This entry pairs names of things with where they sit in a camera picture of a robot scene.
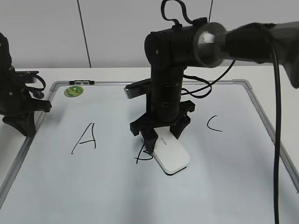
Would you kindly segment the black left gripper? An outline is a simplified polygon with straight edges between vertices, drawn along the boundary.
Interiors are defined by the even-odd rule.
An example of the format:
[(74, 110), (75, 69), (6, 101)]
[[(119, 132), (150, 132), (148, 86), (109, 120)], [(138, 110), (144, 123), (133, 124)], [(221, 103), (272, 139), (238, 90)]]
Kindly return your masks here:
[(43, 100), (46, 83), (39, 75), (37, 82), (26, 84), (16, 75), (9, 53), (8, 39), (0, 35), (0, 113), (2, 121), (25, 137), (36, 133), (35, 111), (49, 112), (51, 103)]

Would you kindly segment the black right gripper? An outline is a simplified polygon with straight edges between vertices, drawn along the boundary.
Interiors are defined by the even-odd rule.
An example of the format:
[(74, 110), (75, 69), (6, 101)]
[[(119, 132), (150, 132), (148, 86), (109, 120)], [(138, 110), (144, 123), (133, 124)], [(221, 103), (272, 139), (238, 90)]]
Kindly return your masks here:
[(181, 102), (174, 93), (168, 90), (162, 93), (163, 96), (167, 96), (166, 102), (154, 100), (151, 89), (150, 93), (145, 95), (146, 112), (130, 123), (130, 131), (134, 136), (140, 132), (146, 150), (153, 153), (158, 139), (158, 134), (154, 128), (168, 126), (173, 136), (179, 139), (183, 130), (191, 122), (187, 113), (195, 110), (195, 104), (190, 100)]

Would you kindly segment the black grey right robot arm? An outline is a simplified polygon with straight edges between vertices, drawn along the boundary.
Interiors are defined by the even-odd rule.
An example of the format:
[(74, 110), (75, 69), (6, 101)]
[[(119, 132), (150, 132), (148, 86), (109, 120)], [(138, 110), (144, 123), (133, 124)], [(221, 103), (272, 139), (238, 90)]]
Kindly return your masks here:
[(272, 63), (275, 47), (278, 64), (291, 85), (299, 86), (299, 24), (250, 23), (231, 31), (216, 22), (198, 19), (191, 26), (175, 25), (151, 32), (145, 39), (150, 78), (126, 86), (128, 98), (146, 95), (146, 112), (130, 124), (133, 135), (141, 134), (149, 153), (154, 151), (158, 127), (169, 127), (178, 138), (190, 123), (195, 105), (181, 101), (187, 67), (215, 68), (224, 60)]

